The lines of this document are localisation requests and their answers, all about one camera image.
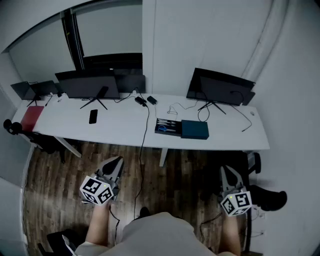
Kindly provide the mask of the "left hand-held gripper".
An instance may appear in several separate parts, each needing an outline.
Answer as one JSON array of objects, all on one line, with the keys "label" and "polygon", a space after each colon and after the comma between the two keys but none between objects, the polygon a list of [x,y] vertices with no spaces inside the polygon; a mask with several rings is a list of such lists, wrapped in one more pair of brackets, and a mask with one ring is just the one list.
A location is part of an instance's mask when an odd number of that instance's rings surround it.
[{"label": "left hand-held gripper", "polygon": [[108,201],[115,201],[119,194],[118,186],[124,159],[122,156],[111,157],[101,163],[101,170],[91,176],[86,176],[80,186],[84,204],[105,205]]}]

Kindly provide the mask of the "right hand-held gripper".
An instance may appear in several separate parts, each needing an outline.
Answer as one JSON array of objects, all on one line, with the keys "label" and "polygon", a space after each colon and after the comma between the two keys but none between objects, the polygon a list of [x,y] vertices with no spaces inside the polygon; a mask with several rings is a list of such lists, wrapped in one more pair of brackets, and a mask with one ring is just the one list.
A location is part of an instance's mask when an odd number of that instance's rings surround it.
[{"label": "right hand-held gripper", "polygon": [[220,205],[225,214],[228,217],[245,214],[252,207],[252,198],[251,193],[243,186],[242,176],[228,165],[221,166],[219,171],[222,189],[239,187],[222,193]]}]

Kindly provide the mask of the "black box with scissors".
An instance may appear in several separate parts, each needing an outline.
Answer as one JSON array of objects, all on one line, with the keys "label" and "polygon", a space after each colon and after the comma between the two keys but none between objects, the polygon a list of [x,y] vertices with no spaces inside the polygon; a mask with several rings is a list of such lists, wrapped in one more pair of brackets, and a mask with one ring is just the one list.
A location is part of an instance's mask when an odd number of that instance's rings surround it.
[{"label": "black box with scissors", "polygon": [[[177,131],[158,131],[158,126],[168,126],[176,127]],[[195,139],[195,140],[207,140],[209,138],[209,129],[207,122],[193,121],[193,120],[182,120],[176,121],[176,124],[166,124],[166,123],[157,123],[154,132],[156,134],[176,136],[182,139]]]}]

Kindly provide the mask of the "person's right forearm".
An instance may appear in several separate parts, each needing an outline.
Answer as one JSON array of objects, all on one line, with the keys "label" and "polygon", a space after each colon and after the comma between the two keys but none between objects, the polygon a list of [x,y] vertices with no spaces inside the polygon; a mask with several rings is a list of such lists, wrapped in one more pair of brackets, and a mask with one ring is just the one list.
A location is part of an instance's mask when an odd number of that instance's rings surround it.
[{"label": "person's right forearm", "polygon": [[241,256],[241,242],[236,216],[222,215],[219,256]]}]

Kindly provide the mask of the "person's left forearm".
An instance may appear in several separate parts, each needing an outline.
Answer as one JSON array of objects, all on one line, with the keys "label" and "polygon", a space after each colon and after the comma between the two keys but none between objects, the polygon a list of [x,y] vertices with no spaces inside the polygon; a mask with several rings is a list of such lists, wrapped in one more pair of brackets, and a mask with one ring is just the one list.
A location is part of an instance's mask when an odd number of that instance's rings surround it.
[{"label": "person's left forearm", "polygon": [[99,246],[108,245],[110,203],[95,205],[85,241]]}]

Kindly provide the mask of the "white desk leg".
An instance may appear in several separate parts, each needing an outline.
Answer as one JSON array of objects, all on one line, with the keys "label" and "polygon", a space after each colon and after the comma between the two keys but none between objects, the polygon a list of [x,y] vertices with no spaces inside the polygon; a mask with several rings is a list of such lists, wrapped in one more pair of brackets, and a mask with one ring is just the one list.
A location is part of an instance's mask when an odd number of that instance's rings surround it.
[{"label": "white desk leg", "polygon": [[166,156],[168,153],[168,148],[162,148],[161,154],[160,154],[160,160],[159,160],[159,166],[163,167],[166,161]]},{"label": "white desk leg", "polygon": [[72,146],[67,140],[65,140],[63,137],[54,137],[58,142],[60,142],[66,149],[68,149],[71,153],[73,153],[76,157],[81,158],[82,154],[74,147]]}]

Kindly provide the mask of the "person's white shirt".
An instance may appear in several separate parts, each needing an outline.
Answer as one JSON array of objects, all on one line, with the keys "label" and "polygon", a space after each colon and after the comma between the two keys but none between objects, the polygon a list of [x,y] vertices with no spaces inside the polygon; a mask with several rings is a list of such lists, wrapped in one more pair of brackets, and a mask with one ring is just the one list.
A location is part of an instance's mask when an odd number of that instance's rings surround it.
[{"label": "person's white shirt", "polygon": [[202,244],[194,228],[168,212],[139,218],[123,229],[121,242],[112,248],[85,241],[76,256],[219,256]]}]

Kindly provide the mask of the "black monitor behind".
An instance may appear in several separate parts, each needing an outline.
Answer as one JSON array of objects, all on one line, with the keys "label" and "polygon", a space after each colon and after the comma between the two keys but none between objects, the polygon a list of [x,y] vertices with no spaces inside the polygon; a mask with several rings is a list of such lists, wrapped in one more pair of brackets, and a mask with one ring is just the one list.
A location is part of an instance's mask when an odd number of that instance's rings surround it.
[{"label": "black monitor behind", "polygon": [[135,88],[146,92],[146,77],[137,69],[114,69],[114,77],[119,93],[130,93]]}]

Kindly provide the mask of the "black monitor with tripod stand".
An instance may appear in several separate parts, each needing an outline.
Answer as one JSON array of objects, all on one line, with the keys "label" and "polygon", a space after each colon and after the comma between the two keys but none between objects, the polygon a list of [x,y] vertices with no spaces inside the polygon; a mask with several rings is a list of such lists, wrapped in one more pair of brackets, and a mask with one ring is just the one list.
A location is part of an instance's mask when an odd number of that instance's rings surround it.
[{"label": "black monitor with tripod stand", "polygon": [[114,72],[108,69],[88,69],[58,72],[59,85],[70,99],[119,99]]}]

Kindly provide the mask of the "wide black monitor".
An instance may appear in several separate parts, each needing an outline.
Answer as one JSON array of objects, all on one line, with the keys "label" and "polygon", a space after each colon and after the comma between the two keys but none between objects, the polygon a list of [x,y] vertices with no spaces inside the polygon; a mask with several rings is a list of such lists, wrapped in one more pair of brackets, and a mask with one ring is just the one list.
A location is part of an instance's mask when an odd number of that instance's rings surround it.
[{"label": "wide black monitor", "polygon": [[255,96],[255,83],[233,75],[212,70],[195,68],[186,97],[205,101],[202,109],[218,104],[240,106],[248,105]]}]

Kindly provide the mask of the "red notebook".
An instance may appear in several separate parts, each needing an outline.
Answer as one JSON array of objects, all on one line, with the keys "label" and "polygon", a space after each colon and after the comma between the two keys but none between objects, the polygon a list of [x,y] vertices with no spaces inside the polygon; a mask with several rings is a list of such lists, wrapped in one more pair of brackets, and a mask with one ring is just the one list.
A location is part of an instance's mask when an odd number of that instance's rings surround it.
[{"label": "red notebook", "polygon": [[44,110],[44,106],[29,106],[20,122],[22,126],[22,130],[25,132],[32,132],[42,111]]}]

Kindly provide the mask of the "black headphones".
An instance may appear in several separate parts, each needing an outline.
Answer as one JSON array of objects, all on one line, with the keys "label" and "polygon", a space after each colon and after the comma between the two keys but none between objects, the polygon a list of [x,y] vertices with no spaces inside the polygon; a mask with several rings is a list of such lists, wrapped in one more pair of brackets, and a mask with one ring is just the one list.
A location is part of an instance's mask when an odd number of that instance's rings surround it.
[{"label": "black headphones", "polygon": [[6,119],[3,122],[4,129],[9,132],[11,135],[18,135],[22,132],[23,127],[19,122],[11,122],[10,119]]}]

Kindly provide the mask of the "light grey sofa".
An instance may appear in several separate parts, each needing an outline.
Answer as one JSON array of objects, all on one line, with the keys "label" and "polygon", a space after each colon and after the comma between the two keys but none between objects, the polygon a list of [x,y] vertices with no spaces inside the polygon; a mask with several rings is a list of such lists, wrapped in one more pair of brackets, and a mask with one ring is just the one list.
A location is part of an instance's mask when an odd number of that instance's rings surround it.
[{"label": "light grey sofa", "polygon": [[28,256],[23,232],[23,192],[31,145],[21,137],[0,141],[0,253]]}]

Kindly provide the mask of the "small black monitor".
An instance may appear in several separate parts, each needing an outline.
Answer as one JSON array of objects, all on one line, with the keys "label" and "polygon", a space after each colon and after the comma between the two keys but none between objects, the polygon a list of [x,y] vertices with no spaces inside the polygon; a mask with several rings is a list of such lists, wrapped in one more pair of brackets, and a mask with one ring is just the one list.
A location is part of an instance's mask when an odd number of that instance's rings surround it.
[{"label": "small black monitor", "polygon": [[58,84],[54,83],[53,80],[31,83],[23,81],[10,86],[22,100],[31,101],[29,105],[33,102],[37,105],[37,101],[41,101],[43,97],[61,93]]}]

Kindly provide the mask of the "black window frame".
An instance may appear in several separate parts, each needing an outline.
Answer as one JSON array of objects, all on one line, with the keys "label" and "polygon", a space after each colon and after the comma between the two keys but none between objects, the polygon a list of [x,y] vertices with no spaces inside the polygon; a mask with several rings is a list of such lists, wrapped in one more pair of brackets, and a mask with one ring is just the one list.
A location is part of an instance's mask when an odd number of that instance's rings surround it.
[{"label": "black window frame", "polygon": [[76,70],[84,70],[84,51],[80,39],[76,14],[69,8],[61,14],[64,36]]}]

